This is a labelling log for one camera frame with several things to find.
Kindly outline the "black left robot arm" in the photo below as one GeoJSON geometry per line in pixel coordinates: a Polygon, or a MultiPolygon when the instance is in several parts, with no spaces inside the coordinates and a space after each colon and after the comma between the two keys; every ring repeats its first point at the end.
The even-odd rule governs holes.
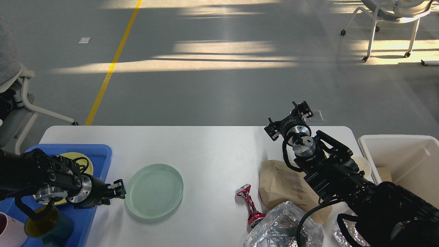
{"type": "Polygon", "coordinates": [[[107,184],[87,174],[87,168],[77,158],[49,156],[41,149],[23,154],[1,150],[1,200],[13,198],[20,211],[37,221],[48,216],[60,200],[75,209],[90,209],[126,198],[122,179],[107,184]]]}

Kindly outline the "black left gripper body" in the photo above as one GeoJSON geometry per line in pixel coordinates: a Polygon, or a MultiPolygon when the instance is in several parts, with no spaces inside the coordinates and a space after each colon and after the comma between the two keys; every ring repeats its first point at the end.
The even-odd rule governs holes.
{"type": "Polygon", "coordinates": [[[67,203],[75,209],[94,208],[98,206],[98,202],[101,199],[108,198],[107,184],[100,178],[91,175],[81,175],[80,179],[82,187],[78,194],[66,198],[67,203]]]}

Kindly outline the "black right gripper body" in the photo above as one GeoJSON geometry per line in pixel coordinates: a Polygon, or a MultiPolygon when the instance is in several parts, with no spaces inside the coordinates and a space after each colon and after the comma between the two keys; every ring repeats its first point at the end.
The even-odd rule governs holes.
{"type": "Polygon", "coordinates": [[[290,132],[311,136],[311,128],[301,117],[295,116],[288,116],[280,120],[277,124],[277,132],[283,137],[290,132]]]}

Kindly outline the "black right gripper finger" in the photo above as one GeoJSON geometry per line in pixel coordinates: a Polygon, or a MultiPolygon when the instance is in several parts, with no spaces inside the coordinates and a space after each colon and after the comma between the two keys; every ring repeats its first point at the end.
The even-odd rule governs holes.
{"type": "Polygon", "coordinates": [[[306,101],[302,101],[301,103],[292,102],[294,108],[290,113],[290,116],[300,120],[306,120],[307,118],[314,117],[314,113],[310,109],[308,103],[306,101]]]}
{"type": "Polygon", "coordinates": [[[268,118],[268,125],[264,128],[267,135],[274,142],[279,137],[283,137],[283,133],[281,131],[281,124],[283,120],[273,121],[271,118],[268,118]]]}

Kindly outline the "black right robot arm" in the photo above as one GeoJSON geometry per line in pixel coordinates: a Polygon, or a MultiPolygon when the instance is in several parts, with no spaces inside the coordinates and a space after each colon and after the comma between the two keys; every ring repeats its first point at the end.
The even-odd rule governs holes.
{"type": "Polygon", "coordinates": [[[438,209],[409,190],[392,182],[378,185],[364,177],[349,147],[323,131],[312,136],[305,119],[313,116],[306,101],[294,103],[291,113],[280,121],[270,120],[264,128],[273,141],[283,137],[286,166],[304,172],[305,182],[319,197],[319,205],[307,212],[296,231],[314,212],[344,202],[354,215],[339,214],[339,229],[347,242],[358,247],[345,221],[355,223],[357,232],[371,247],[437,247],[438,209]]]}

